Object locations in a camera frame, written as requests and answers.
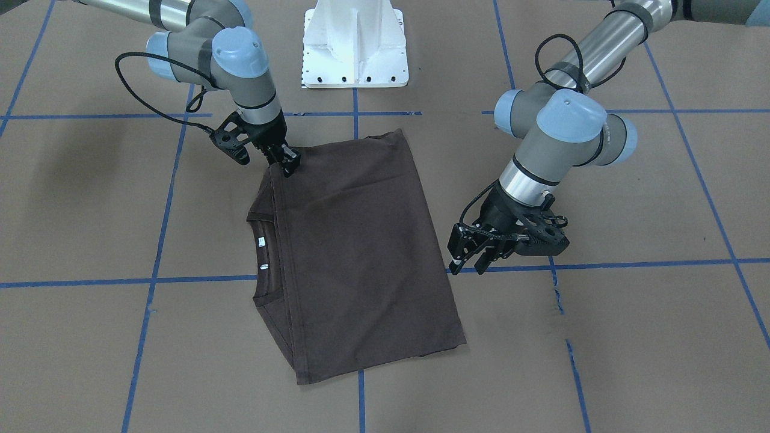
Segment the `garment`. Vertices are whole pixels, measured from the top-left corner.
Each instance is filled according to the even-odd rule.
[[[297,384],[465,343],[409,145],[384,136],[272,165],[248,221],[254,303]]]

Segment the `cloth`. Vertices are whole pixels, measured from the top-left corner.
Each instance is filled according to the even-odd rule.
[[[254,304],[297,384],[465,343],[409,145],[398,130],[265,173]]]

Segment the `white plastic bracket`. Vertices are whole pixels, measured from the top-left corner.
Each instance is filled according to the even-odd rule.
[[[303,87],[409,82],[403,13],[390,0],[318,0],[305,12],[303,44]]]

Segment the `light blue joint cap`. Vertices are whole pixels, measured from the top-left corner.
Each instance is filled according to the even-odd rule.
[[[586,95],[570,89],[557,90],[537,114],[540,129],[565,143],[585,143],[601,132],[607,112]]]
[[[249,5],[243,0],[230,0],[230,3],[240,12],[241,18],[243,18],[243,25],[251,29],[254,26],[254,17],[251,16]]]
[[[169,56],[169,32],[155,32],[147,39],[147,52],[150,54]],[[147,58],[147,65],[160,78],[178,81],[171,70],[171,63],[163,60]]]
[[[759,2],[752,14],[748,17],[746,25],[749,27],[770,27],[770,0],[762,0]]]
[[[514,136],[514,132],[511,126],[511,110],[514,108],[514,99],[519,92],[521,92],[519,89],[508,90],[503,93],[494,106],[494,124],[500,131],[512,136]]]
[[[623,151],[620,155],[618,155],[617,158],[615,158],[615,161],[612,161],[611,163],[607,164],[608,166],[611,166],[613,164],[622,163],[626,159],[628,159],[631,154],[634,153],[636,150],[636,145],[639,143],[639,132],[636,130],[636,126],[634,126],[634,123],[631,120],[628,120],[624,118],[623,116],[618,116],[623,121],[623,124],[626,127],[626,143],[623,147]]]
[[[211,49],[219,66],[237,77],[256,78],[267,72],[267,53],[252,29],[220,30],[211,41]]]

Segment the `robotic arm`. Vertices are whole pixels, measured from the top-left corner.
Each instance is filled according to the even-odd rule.
[[[0,12],[23,2],[2,0]],[[251,29],[251,11],[243,0],[79,2],[163,29],[147,41],[147,54],[125,53],[115,61],[123,84],[142,104],[165,116],[128,87],[119,69],[125,57],[147,57],[156,75],[201,85],[204,91],[197,99],[202,98],[205,91],[227,89],[237,110],[219,128],[190,124],[204,129],[216,147],[238,164],[249,163],[246,144],[253,143],[270,164],[280,164],[284,176],[291,176],[300,164],[300,154],[286,144],[286,122],[270,76],[267,54],[259,36]]]
[[[574,166],[608,166],[636,148],[637,130],[586,96],[611,78],[618,63],[652,33],[674,20],[770,25],[770,0],[627,0],[620,3],[579,44],[529,90],[509,90],[497,101],[497,127],[523,141],[498,180],[465,208],[448,248],[449,268],[458,274],[475,254],[479,274],[500,258],[556,256],[569,246],[562,228],[567,218],[551,211],[553,192]],[[487,191],[480,216],[464,223],[465,213]]]

